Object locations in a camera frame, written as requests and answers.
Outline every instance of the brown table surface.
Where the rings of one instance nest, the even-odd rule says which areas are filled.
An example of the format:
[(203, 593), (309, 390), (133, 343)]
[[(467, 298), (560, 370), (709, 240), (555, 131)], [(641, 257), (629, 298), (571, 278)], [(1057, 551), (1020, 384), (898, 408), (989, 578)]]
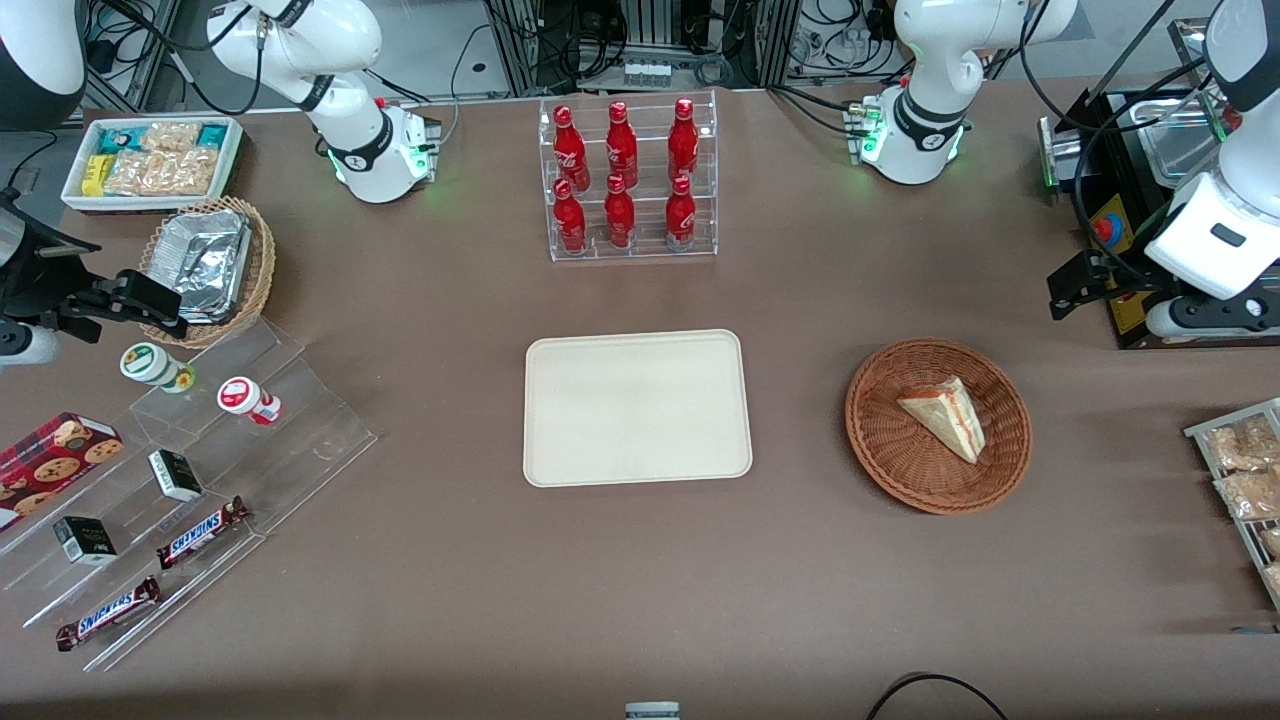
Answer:
[[(849, 719), (934, 670), (1019, 719), (1276, 717), (1280, 637), (1228, 632), (1275, 616), (1181, 437), (1280, 395), (1276, 351), (1121, 352), (1101, 307), (1050, 319), (1044, 275), (1078, 240), (1021, 83), (983, 90), (923, 187), (850, 167), (764, 92), (718, 100), (721, 255), (623, 268), (548, 260), (536, 102), (467, 106), (438, 182), (385, 206), (334, 181), (301, 114), (244, 118), (238, 193), (279, 245), (268, 316), (381, 439), (110, 673), (0, 598), (0, 716), (586, 719), (671, 698), (691, 720)], [(155, 224), (63, 229), (114, 273)], [(694, 328), (741, 337), (746, 477), (525, 482), (531, 342)], [(987, 354), (1030, 409), (1030, 470), (987, 512), (900, 505), (845, 438), (858, 364), (913, 336)], [(115, 361), (140, 337), (5, 373), (0, 443), (124, 411), (141, 388)], [(975, 707), (931, 693), (937, 717)]]

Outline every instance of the red button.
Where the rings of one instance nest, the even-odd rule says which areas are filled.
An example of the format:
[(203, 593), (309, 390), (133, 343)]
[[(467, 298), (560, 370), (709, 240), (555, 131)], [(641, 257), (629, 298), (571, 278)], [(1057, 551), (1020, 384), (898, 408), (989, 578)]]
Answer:
[(1093, 220), (1093, 232), (1098, 233), (1102, 242), (1111, 242), (1111, 237), (1115, 234), (1116, 228), (1111, 224), (1111, 220), (1101, 218)]

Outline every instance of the cookie box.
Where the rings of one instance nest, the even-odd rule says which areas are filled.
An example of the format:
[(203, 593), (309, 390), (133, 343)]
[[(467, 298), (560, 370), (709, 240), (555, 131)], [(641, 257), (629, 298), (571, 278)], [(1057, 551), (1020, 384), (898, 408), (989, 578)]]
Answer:
[(0, 452), (0, 532), (122, 450), (110, 425), (63, 413)]

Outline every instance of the red bottle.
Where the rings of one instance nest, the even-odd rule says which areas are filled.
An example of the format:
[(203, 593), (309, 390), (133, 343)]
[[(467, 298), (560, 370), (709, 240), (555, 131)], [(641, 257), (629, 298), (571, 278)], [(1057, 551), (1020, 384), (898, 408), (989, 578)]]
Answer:
[(556, 164), (561, 176), (573, 183), (573, 190), (586, 192), (591, 187), (591, 172), (586, 169), (586, 143), (582, 133), (573, 127), (573, 113), (564, 105), (552, 111), (556, 120)]
[(689, 195), (689, 176), (680, 176), (671, 183), (667, 199), (667, 247), (684, 252), (694, 245), (694, 213), (698, 205)]
[(609, 243), (627, 250), (636, 238), (636, 206), (627, 193), (621, 174), (609, 176), (609, 196), (604, 199), (604, 217), (609, 220)]
[(556, 229), (564, 252), (581, 255), (586, 252), (586, 215), (582, 214), (582, 205), (573, 197), (573, 188), (567, 179), (556, 178), (552, 187), (556, 192), (552, 214), (556, 215)]
[(672, 182), (681, 173), (692, 177), (698, 169), (698, 126), (694, 124), (694, 101), (676, 100), (676, 122), (667, 136), (667, 174)]
[(640, 182), (640, 155), (636, 150), (636, 131), (627, 120), (627, 104), (609, 102), (609, 135), (604, 138), (609, 152), (609, 172), (618, 173), (632, 188)]

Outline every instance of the wicker basket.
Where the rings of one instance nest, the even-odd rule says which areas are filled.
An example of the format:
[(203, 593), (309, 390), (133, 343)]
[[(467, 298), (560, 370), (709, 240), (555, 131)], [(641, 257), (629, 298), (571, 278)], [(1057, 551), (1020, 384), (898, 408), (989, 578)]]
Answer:
[[(957, 375), (987, 437), (970, 465), (902, 410), (913, 386)], [(863, 363), (845, 397), (845, 429), (858, 460), (886, 492), (940, 515), (977, 512), (1018, 487), (1032, 456), (1032, 424), (1014, 383), (991, 360), (956, 342), (906, 340)]]
[[(243, 213), (253, 222), (253, 236), (250, 238), (248, 260), (244, 265), (244, 279), (241, 284), (239, 310), (227, 323), (220, 325), (191, 325), (187, 328), (187, 337), (178, 340), (173, 336), (151, 327), (142, 325), (142, 332), (155, 342), (202, 350), (214, 343), (218, 338), (228, 334), (237, 325), (256, 318), (266, 297), (271, 292), (271, 273), (275, 272), (275, 240), (271, 237), (271, 228), (262, 222), (262, 215), (252, 205), (237, 197), (219, 197), (183, 208), (178, 214), (214, 213), (216, 210), (236, 210)], [(142, 251), (142, 261), (138, 269), (146, 272), (151, 265), (151, 254), (155, 252), (156, 242), (160, 238), (160, 228), (151, 233), (151, 242)]]

